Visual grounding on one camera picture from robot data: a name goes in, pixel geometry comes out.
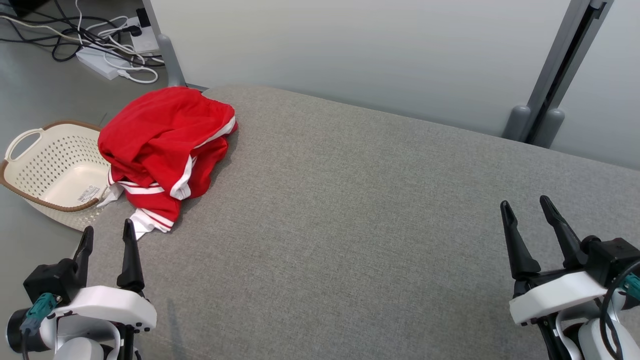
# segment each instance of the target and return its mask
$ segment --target brown basket rim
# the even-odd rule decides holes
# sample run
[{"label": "brown basket rim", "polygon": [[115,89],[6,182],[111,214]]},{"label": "brown basket rim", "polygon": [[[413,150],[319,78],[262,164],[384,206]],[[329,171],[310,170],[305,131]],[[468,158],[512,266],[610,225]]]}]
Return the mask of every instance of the brown basket rim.
[{"label": "brown basket rim", "polygon": [[[91,130],[96,130],[96,131],[100,131],[100,128],[98,126],[92,125],[92,124],[87,124],[85,122],[80,122],[80,121],[76,121],[76,120],[61,120],[61,121],[56,121],[53,122],[49,125],[46,125],[44,127],[42,127],[43,130],[47,130],[50,129],[54,126],[58,126],[58,125],[65,125],[65,124],[71,124],[71,125],[77,125],[77,126],[82,126],[82,127],[86,127],[88,129]],[[78,205],[78,206],[60,206],[60,205],[55,205],[55,204],[51,204],[50,202],[44,201],[44,200],[40,200],[37,197],[30,195],[26,192],[23,192],[22,190],[16,188],[14,185],[11,185],[5,178],[4,178],[4,171],[6,170],[6,167],[9,165],[9,161],[3,160],[2,165],[0,165],[0,184],[4,185],[5,188],[13,191],[14,193],[20,195],[21,197],[31,201],[31,202],[35,202],[38,205],[42,205],[45,206],[46,208],[50,208],[53,210],[58,210],[58,211],[62,211],[63,213],[75,213],[78,211],[82,211],[82,210],[86,210],[94,205],[96,205],[98,203],[98,199],[91,199],[89,200],[89,202],[87,202],[86,204],[82,204],[82,205]]]}]

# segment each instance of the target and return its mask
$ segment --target gray fabric bed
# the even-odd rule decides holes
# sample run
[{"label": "gray fabric bed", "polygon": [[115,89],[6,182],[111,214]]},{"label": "gray fabric bed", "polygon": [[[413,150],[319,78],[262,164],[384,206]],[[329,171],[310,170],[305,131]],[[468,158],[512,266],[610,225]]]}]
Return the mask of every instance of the gray fabric bed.
[{"label": "gray fabric bed", "polygon": [[[500,202],[545,270],[562,257],[542,194],[580,237],[640,245],[640,172],[273,88],[204,94],[239,131],[211,189],[139,242],[146,360],[544,359],[509,315]],[[90,285],[115,285],[132,212],[97,219]]]}]

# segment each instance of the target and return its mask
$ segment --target white cable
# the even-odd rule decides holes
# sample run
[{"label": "white cable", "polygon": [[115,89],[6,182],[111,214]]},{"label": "white cable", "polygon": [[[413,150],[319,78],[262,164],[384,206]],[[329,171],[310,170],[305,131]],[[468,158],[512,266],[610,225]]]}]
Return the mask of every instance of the white cable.
[{"label": "white cable", "polygon": [[[144,58],[142,56],[140,56],[140,55],[138,55],[138,56],[142,59],[142,62],[144,63]],[[151,68],[148,68],[148,67],[144,67],[144,66],[141,66],[141,67],[133,67],[133,66],[131,66],[131,67],[123,67],[123,66],[119,66],[119,65],[115,65],[114,63],[111,63],[109,61],[109,59],[107,59],[107,54],[106,53],[104,54],[103,57],[104,57],[104,61],[106,61],[107,64],[109,64],[110,66],[118,69],[118,75],[122,76],[123,78],[127,78],[127,79],[129,79],[129,80],[131,80],[133,82],[139,83],[139,84],[152,84],[152,83],[155,83],[158,80],[158,73],[154,69],[151,69]],[[147,71],[147,72],[152,73],[154,75],[154,78],[153,78],[153,80],[136,79],[136,78],[132,77],[131,74],[127,72],[127,70]]]},{"label": "white cable", "polygon": [[82,23],[82,11],[80,11],[80,7],[78,6],[78,0],[76,0],[76,9],[78,9],[78,13],[80,14],[80,18],[78,18],[78,40],[80,44],[82,44],[82,37],[80,36],[80,24]]},{"label": "white cable", "polygon": [[[129,20],[129,18],[128,18],[128,17],[126,17],[126,16],[124,16],[124,15],[122,15],[122,16],[118,16],[118,17],[114,17],[113,19],[109,20],[109,22],[114,22],[114,21],[116,21],[116,20],[120,20],[120,19],[125,19],[124,24],[122,24],[122,26],[120,26],[120,28],[124,28],[124,27],[127,25],[127,21]],[[105,26],[105,25],[107,25],[107,24],[109,24],[109,23],[108,23],[108,22],[106,22],[106,21],[105,21],[105,22],[100,22],[100,23],[98,23],[98,24],[95,24],[95,25],[91,25],[91,26],[89,26],[89,27],[88,27],[88,28],[86,28],[85,30],[89,31],[89,30],[91,30],[91,29],[99,28],[100,26]]]},{"label": "white cable", "polygon": [[118,49],[120,51],[122,51],[123,53],[126,53],[127,55],[140,55],[140,54],[148,54],[151,52],[158,52],[160,51],[159,49],[155,49],[155,50],[144,50],[144,51],[135,51],[135,50],[124,50],[122,49],[120,46],[124,46],[123,44],[119,44],[118,45],[113,45],[113,44],[104,44],[104,47],[110,47],[112,49]]},{"label": "white cable", "polygon": [[[122,44],[118,44],[118,48],[122,51],[134,51],[133,46],[131,45],[122,45]],[[142,65],[146,64],[147,62],[145,61],[145,57],[140,55],[140,54],[132,54],[133,56],[131,56],[131,60],[133,60],[136,56],[140,59],[140,61],[142,62]]]},{"label": "white cable", "polygon": [[132,56],[137,56],[138,58],[142,59],[144,62],[144,56],[142,56],[141,54],[146,54],[148,53],[148,51],[138,51],[137,53],[135,52],[135,49],[133,48],[133,46],[131,45],[125,45],[125,44],[119,44],[117,42],[115,42],[113,45],[112,44],[104,44],[105,47],[110,47],[112,49],[118,49],[121,52],[128,54],[128,55],[132,55]]},{"label": "white cable", "polygon": [[[78,41],[78,39],[77,39],[77,38],[70,37],[70,36],[68,36],[68,35],[64,35],[63,33],[59,32],[58,30],[56,30],[56,29],[54,29],[54,28],[52,28],[52,27],[50,27],[50,26],[46,26],[46,25],[29,25],[29,24],[25,24],[24,22],[22,22],[22,21],[20,21],[20,20],[12,19],[12,18],[10,18],[10,17],[8,17],[8,16],[0,15],[0,17],[1,17],[1,18],[3,18],[3,19],[7,19],[7,20],[9,20],[9,21],[13,21],[13,22],[15,22],[16,24],[20,24],[20,25],[22,25],[22,26],[26,26],[26,27],[28,27],[28,28],[44,28],[44,29],[49,29],[49,30],[53,31],[55,34],[57,34],[57,35],[59,35],[59,36],[61,36],[61,37],[65,38],[65,39],[67,39],[67,40],[71,40],[71,41]],[[80,42],[89,42],[89,41],[80,39]]]},{"label": "white cable", "polygon": [[147,58],[149,60],[153,60],[153,61],[157,61],[159,63],[164,63],[164,60],[160,59],[160,58],[155,58],[153,56],[162,56],[162,55],[153,55],[153,53],[147,53]]},{"label": "white cable", "polygon": [[123,45],[123,44],[117,42],[111,35],[108,35],[107,38],[109,38],[109,40],[113,44],[112,45],[113,47],[116,47],[119,50],[121,50],[121,51],[123,51],[123,52],[125,52],[125,53],[127,53],[129,55],[140,55],[140,54],[153,53],[154,51],[160,51],[159,49],[155,49],[155,50],[145,50],[145,51],[136,52],[136,50],[134,49],[133,46],[131,46],[131,45]]},{"label": "white cable", "polygon": [[113,34],[117,33],[118,31],[124,29],[126,27],[126,25],[127,24],[124,24],[123,26],[120,26],[119,28],[115,28],[115,29],[103,30],[103,31],[98,33],[98,37],[106,38],[108,35],[113,35]]}]

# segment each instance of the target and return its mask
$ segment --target teal connector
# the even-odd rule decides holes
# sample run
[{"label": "teal connector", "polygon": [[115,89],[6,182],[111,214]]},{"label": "teal connector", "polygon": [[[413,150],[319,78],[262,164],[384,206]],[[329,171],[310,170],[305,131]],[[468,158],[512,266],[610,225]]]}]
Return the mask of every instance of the teal connector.
[{"label": "teal connector", "polygon": [[622,288],[631,296],[640,300],[640,277],[629,274],[622,282]]},{"label": "teal connector", "polygon": [[27,311],[27,315],[22,325],[20,325],[20,332],[24,334],[24,332],[29,329],[31,334],[35,334],[40,328],[42,320],[51,314],[51,311],[53,311],[57,305],[58,301],[56,300],[56,296],[52,293],[40,295],[38,300],[31,306],[31,309]]}]

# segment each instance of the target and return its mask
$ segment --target laundry basket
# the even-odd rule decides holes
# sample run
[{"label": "laundry basket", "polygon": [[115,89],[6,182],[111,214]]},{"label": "laundry basket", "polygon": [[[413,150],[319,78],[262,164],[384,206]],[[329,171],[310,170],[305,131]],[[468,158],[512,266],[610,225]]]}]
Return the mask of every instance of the laundry basket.
[{"label": "laundry basket", "polygon": [[[38,139],[22,154],[13,150],[29,135]],[[83,230],[100,213],[109,163],[98,151],[100,128],[66,120],[14,139],[0,167],[0,183],[53,220]]]}]

